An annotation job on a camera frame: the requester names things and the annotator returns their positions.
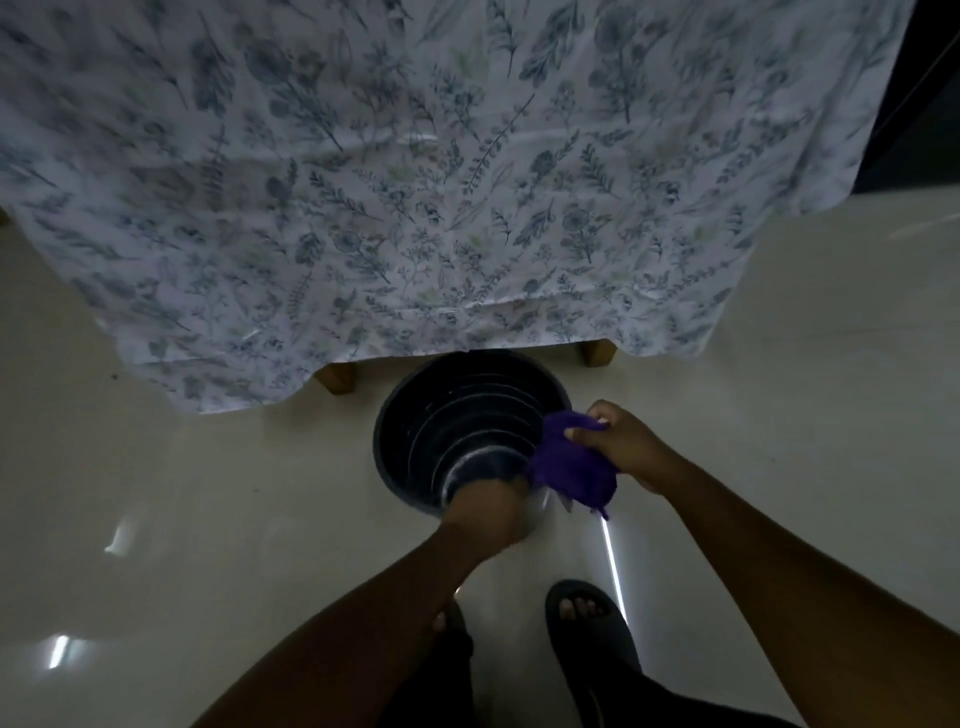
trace black sandal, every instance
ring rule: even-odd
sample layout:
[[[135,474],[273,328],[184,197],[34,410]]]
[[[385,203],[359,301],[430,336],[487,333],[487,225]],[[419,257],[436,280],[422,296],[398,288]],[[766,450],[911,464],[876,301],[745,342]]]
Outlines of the black sandal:
[[[603,615],[561,619],[563,599],[592,600]],[[546,628],[550,643],[564,671],[566,683],[577,704],[584,728],[600,725],[600,709],[590,690],[588,676],[598,660],[618,658],[640,671],[634,638],[616,603],[586,581],[565,579],[555,584],[546,596]]]

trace hand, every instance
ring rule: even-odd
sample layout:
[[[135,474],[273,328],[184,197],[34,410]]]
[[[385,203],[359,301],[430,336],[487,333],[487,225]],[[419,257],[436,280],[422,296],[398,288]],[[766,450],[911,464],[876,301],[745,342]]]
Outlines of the hand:
[[[460,529],[486,561],[526,536],[524,525],[528,485],[522,477],[474,480],[462,486],[446,507],[441,527]]]
[[[620,471],[653,493],[659,493],[661,484],[685,462],[650,427],[612,402],[598,400],[587,414],[610,426],[601,431],[571,427],[564,433],[566,438],[602,452]]]

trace wooden bed leg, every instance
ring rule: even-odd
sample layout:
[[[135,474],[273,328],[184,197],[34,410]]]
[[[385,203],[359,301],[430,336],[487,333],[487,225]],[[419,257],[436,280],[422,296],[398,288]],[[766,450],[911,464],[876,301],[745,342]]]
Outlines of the wooden bed leg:
[[[580,354],[588,367],[606,367],[613,361],[616,344],[610,339],[580,342]]]
[[[314,377],[331,395],[348,395],[357,387],[357,363],[327,364]]]

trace glossy floor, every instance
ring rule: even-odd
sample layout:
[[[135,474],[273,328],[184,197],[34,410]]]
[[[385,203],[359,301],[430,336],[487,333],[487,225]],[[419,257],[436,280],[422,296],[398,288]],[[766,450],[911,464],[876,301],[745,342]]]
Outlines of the glossy floor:
[[[533,350],[574,405],[619,400],[770,516],[960,627],[960,190],[771,222],[708,351],[581,367]],[[183,418],[122,369],[70,289],[0,236],[0,723],[180,728],[260,654],[434,522],[370,457],[356,394]],[[578,724],[542,599],[614,593],[667,687],[797,718],[669,507],[627,482],[599,521],[553,509],[460,593],[490,725]]]

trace purple cloth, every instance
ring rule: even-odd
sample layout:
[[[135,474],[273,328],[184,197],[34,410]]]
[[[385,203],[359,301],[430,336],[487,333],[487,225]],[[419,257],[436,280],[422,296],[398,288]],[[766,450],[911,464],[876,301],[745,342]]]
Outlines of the purple cloth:
[[[568,427],[607,428],[569,409],[547,415],[543,418],[543,440],[527,463],[527,479],[599,511],[608,521],[604,508],[616,492],[616,466],[596,450],[567,440],[564,430]]]

